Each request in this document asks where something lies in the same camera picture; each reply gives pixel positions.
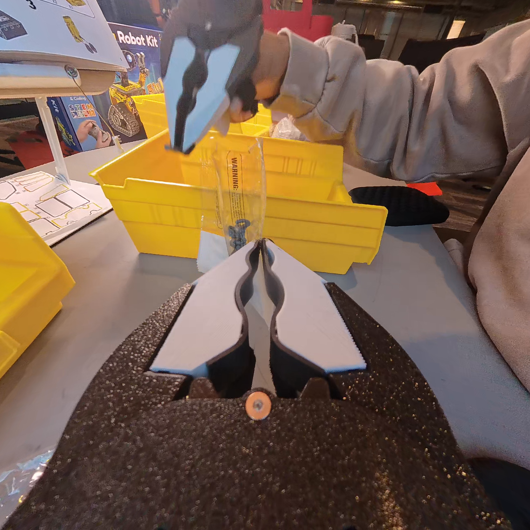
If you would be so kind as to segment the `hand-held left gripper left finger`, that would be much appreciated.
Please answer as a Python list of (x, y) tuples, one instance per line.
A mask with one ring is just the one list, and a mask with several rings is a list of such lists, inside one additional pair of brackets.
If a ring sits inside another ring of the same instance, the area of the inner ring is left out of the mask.
[(152, 363), (154, 373), (238, 378), (248, 365), (248, 317), (260, 245), (252, 241), (203, 274)]

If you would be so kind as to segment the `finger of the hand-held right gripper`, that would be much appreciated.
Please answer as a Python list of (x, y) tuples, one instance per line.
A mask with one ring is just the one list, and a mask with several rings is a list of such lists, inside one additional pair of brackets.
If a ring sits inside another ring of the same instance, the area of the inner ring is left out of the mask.
[(198, 50), (192, 61), (191, 97), (183, 112), (180, 135), (182, 153), (190, 154), (196, 144), (227, 110), (229, 95), (226, 85), (240, 54), (239, 46), (223, 44), (210, 51)]
[(164, 89), (170, 146), (180, 153), (189, 153), (195, 145), (194, 140), (185, 139), (185, 131), (200, 87), (201, 52), (188, 37), (176, 37), (169, 56)]

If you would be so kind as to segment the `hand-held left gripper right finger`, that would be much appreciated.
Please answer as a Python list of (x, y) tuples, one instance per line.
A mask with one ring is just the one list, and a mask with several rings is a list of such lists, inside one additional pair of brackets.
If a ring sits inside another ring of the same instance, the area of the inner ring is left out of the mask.
[(367, 363), (327, 282), (269, 240), (262, 240), (264, 280), (274, 304), (270, 367), (281, 381), (308, 381)]

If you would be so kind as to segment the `small clear bag white label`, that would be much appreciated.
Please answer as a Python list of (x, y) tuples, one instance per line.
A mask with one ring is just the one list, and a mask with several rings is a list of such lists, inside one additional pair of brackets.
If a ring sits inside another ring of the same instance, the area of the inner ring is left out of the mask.
[[(263, 138), (237, 137), (232, 140), (211, 133), (204, 143), (201, 152), (202, 184), (205, 188), (202, 192), (201, 237), (207, 239), (207, 234), (214, 235), (214, 229), (220, 231), (221, 250), (227, 252), (227, 257), (216, 265), (249, 242), (259, 242), (260, 253), (253, 277), (253, 296), (256, 291), (255, 277), (261, 273), (261, 238), (266, 216)], [(248, 321), (248, 365), (239, 377), (207, 377), (221, 397), (239, 397), (251, 388), (256, 360), (249, 335)]]

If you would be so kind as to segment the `yellow bin with bricks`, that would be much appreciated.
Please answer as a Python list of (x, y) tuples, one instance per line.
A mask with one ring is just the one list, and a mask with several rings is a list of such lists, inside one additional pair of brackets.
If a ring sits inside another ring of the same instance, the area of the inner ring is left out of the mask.
[[(134, 96), (133, 101), (148, 139), (167, 129), (168, 122), (163, 93)], [(231, 123), (229, 133), (268, 137), (272, 125), (271, 111), (259, 104), (258, 112), (253, 118), (243, 123)]]
[(215, 200), (205, 175), (211, 149), (226, 146), (232, 159), (263, 142), (266, 212), (263, 237), (315, 272), (345, 274), (377, 255), (388, 210), (354, 203), (343, 184), (343, 149), (270, 137), (211, 132), (190, 155), (169, 145), (164, 129), (90, 173), (140, 253), (195, 259), (202, 217)]

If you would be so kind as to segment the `yellow storage bin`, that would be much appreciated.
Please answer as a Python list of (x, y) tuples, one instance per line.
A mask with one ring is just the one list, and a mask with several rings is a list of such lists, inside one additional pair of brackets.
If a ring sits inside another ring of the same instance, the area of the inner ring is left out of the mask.
[(62, 309), (75, 282), (14, 206), (1, 203), (1, 376)]

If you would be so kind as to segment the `person's right forearm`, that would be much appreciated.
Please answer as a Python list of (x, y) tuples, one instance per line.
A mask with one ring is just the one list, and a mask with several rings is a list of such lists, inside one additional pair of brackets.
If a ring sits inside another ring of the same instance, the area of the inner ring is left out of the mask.
[(351, 166), (406, 182), (507, 176), (529, 149), (529, 20), (421, 73), (334, 36), (279, 34), (290, 55), (271, 108)]

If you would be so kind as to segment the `grey desk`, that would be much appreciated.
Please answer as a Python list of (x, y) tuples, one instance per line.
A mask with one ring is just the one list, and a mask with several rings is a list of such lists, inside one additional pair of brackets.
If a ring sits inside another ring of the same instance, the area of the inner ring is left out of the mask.
[[(1, 379), (1, 471), (53, 449), (109, 354), (177, 288), (194, 260), (139, 254), (111, 211), (54, 246), (76, 281), (63, 309)], [(460, 448), (529, 467), (529, 394), (480, 326), (432, 228), (386, 228), (372, 264), (335, 281), (404, 347)]]

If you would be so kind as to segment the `person's right hand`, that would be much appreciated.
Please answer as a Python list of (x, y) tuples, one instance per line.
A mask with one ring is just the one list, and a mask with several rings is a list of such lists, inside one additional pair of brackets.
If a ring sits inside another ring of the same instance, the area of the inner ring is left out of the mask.
[(255, 103), (275, 99), (286, 75), (290, 55), (287, 33), (264, 31), (259, 47), (257, 65), (251, 81), (255, 87)]

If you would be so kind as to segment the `printed toy box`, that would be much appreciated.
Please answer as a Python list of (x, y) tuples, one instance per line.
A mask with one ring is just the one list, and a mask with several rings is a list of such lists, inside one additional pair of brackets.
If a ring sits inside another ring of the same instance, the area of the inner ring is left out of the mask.
[(122, 50), (127, 71), (117, 72), (106, 92), (48, 98), (56, 130), (67, 155), (148, 137), (139, 106), (142, 97), (163, 93), (161, 32), (117, 23), (109, 27)]

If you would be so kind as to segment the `clear plastic bag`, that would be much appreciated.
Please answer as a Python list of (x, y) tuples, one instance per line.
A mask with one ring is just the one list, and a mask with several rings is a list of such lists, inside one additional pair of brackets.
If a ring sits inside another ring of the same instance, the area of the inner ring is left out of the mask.
[(290, 117), (282, 118), (279, 122), (272, 125), (270, 137), (290, 141), (307, 142), (307, 137), (298, 129)]
[(1, 527), (40, 479), (54, 452), (51, 448), (1, 470)]

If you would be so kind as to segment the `beige booklet stand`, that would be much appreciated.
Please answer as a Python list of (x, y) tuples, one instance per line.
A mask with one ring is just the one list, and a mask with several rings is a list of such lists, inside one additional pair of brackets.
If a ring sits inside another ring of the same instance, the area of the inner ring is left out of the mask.
[(118, 67), (87, 70), (67, 63), (1, 63), (1, 99), (34, 99), (54, 157), (56, 179), (70, 184), (48, 97), (97, 95), (109, 89)]

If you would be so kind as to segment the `black wrist rest pad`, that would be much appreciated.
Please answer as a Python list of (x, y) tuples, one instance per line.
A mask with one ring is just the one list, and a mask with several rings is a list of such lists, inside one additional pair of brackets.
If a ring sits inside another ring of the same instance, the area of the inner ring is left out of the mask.
[(449, 209), (422, 191), (397, 186), (358, 187), (348, 192), (353, 203), (388, 210), (386, 226), (436, 225), (447, 221)]

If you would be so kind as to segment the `white printed sheet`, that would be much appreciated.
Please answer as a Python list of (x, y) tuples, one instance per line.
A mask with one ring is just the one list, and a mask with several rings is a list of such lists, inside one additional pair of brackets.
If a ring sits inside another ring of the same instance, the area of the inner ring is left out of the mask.
[(43, 171), (1, 179), (1, 202), (12, 205), (50, 247), (112, 210), (99, 185), (66, 183)]

